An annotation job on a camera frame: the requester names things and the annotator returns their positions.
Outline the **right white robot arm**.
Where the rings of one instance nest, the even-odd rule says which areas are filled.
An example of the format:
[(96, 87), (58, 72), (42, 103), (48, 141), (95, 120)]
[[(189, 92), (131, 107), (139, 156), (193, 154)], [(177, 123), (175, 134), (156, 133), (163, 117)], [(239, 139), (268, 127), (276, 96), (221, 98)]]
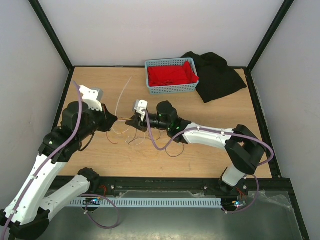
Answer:
[(134, 115), (126, 120), (126, 125), (141, 132), (151, 129), (166, 131), (172, 142), (200, 144), (226, 151), (231, 160), (219, 178), (217, 189), (223, 194), (231, 194), (246, 176), (255, 174), (265, 154), (266, 146), (244, 125), (236, 128), (205, 127), (178, 116), (169, 101), (156, 106), (156, 113), (148, 112), (148, 103), (137, 100)]

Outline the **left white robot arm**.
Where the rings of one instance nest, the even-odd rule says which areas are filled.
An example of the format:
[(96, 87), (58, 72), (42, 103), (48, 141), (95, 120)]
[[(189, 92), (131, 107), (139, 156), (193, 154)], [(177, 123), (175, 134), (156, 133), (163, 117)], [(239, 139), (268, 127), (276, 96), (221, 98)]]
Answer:
[(71, 181), (46, 196), (58, 173), (76, 152), (82, 152), (83, 140), (96, 132), (109, 132), (118, 118), (105, 104), (101, 109), (74, 101), (62, 112), (62, 121), (47, 134), (38, 149), (35, 164), (22, 188), (5, 209), (0, 211), (4, 227), (1, 239), (9, 232), (10, 240), (36, 240), (48, 228), (51, 220), (73, 199), (80, 196), (98, 198), (100, 176), (85, 167)]

